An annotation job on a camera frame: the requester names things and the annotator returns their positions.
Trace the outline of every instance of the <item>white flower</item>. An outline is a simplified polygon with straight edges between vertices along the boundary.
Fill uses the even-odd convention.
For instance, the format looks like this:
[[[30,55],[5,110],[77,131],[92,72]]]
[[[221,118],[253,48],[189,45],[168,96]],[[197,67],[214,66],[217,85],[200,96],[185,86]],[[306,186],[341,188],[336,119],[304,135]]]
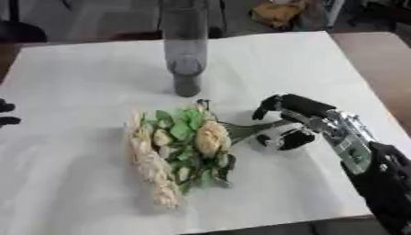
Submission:
[[[226,129],[215,121],[207,121],[197,131],[195,145],[206,156],[214,156],[223,144],[229,139]]]
[[[169,182],[165,185],[156,185],[152,188],[152,197],[154,203],[168,208],[176,208],[180,206],[180,193],[179,189],[173,182]]]
[[[163,158],[163,159],[167,159],[170,154],[172,154],[173,152],[177,151],[176,149],[169,147],[169,146],[161,146],[160,150],[159,150],[159,155]]]
[[[157,129],[154,132],[154,143],[157,146],[165,146],[171,142],[172,138],[169,136],[169,134],[167,134],[167,131],[165,131],[164,129]]]
[[[204,120],[217,121],[216,115],[208,110],[208,102],[205,100],[197,101],[195,107],[198,112],[203,116]]]
[[[188,179],[188,176],[190,176],[190,168],[188,167],[182,167],[178,171],[178,179],[180,182],[186,181]]]

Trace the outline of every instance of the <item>black object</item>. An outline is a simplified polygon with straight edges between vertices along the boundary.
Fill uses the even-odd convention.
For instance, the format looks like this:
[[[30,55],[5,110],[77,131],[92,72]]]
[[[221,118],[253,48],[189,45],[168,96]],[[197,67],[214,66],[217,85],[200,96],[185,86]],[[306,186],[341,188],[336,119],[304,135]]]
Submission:
[[[396,30],[396,23],[411,24],[411,9],[404,7],[404,0],[392,0],[389,5],[369,2],[366,7],[349,20],[352,26],[361,22],[384,20],[391,31]]]
[[[365,173],[352,174],[343,162],[342,169],[388,232],[411,234],[411,162],[394,146],[370,142],[369,147],[372,162]]]
[[[282,108],[292,110],[308,118],[311,118],[312,116],[326,118],[327,111],[335,109],[334,106],[330,106],[299,95],[288,94],[283,95],[281,98]]]
[[[327,111],[335,109],[334,106],[320,103],[299,95],[273,95],[261,102],[252,118],[261,120],[268,111],[280,111],[279,107],[281,107],[281,109],[292,110],[295,113],[299,113],[308,118],[311,118],[312,116],[326,118]]]
[[[269,136],[264,134],[258,135],[255,139],[264,147],[267,147],[268,143],[272,140]]]
[[[11,112],[16,108],[13,104],[8,104],[4,99],[0,99],[0,113]],[[4,125],[16,125],[21,121],[17,117],[0,117],[0,128]]]
[[[10,20],[0,21],[0,43],[47,41],[41,28],[20,22],[18,0],[8,1],[8,11]]]
[[[279,139],[279,151],[297,149],[307,143],[314,141],[315,136],[303,129],[290,129],[285,131]]]

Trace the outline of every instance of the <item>mechanical hand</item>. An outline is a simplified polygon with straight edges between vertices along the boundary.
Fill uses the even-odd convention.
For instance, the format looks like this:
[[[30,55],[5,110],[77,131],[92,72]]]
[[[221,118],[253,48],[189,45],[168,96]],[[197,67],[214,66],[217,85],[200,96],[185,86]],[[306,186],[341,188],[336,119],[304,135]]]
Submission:
[[[341,159],[341,166],[367,206],[391,234],[411,234],[411,162],[394,146],[378,143],[358,116],[298,95],[274,95],[261,102],[253,119],[281,112],[299,129],[286,131],[279,150],[291,150],[321,134]],[[271,138],[260,135],[261,143]]]
[[[16,108],[13,104],[8,104],[4,99],[0,99],[0,113],[11,112]],[[0,128],[4,125],[16,125],[20,123],[17,117],[0,117]]]

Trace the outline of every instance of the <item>table surface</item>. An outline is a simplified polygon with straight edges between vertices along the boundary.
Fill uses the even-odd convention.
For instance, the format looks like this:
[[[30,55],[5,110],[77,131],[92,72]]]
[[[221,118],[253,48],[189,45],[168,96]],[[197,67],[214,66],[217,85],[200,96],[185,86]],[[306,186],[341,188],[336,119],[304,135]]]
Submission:
[[[411,153],[406,134],[325,33],[212,40],[209,52],[201,97],[216,102],[221,118],[250,122],[244,110],[268,95],[307,95],[360,114],[380,140]],[[13,179],[0,194],[10,234],[168,234],[369,214],[323,140],[289,152],[236,146],[235,187],[199,190],[177,214],[153,213],[118,156],[119,126],[135,106],[193,100],[172,95],[164,67],[158,41],[23,51],[0,87],[25,119],[0,133],[0,155],[14,156],[0,165],[1,179]]]

